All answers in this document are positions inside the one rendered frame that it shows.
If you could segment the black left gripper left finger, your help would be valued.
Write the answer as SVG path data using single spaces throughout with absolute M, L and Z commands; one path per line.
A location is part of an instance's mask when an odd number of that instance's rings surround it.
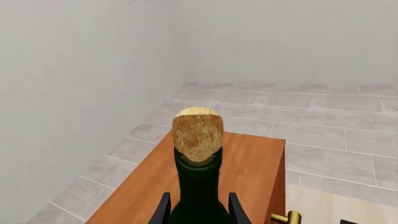
M 149 220 L 149 224 L 168 224 L 171 213 L 171 197 L 170 193 L 165 192 L 153 214 Z

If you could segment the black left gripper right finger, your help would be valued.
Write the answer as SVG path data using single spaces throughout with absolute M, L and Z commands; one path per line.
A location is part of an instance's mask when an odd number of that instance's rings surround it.
M 228 209 L 232 224 L 252 224 L 241 206 L 236 193 L 229 194 Z

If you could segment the wooden cabinet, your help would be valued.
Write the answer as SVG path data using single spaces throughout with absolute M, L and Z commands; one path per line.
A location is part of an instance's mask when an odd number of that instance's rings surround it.
M 166 135 L 86 224 L 149 224 L 163 194 L 180 201 L 172 136 Z M 252 224 L 273 224 L 285 213 L 285 141 L 227 132 L 218 198 L 235 193 Z

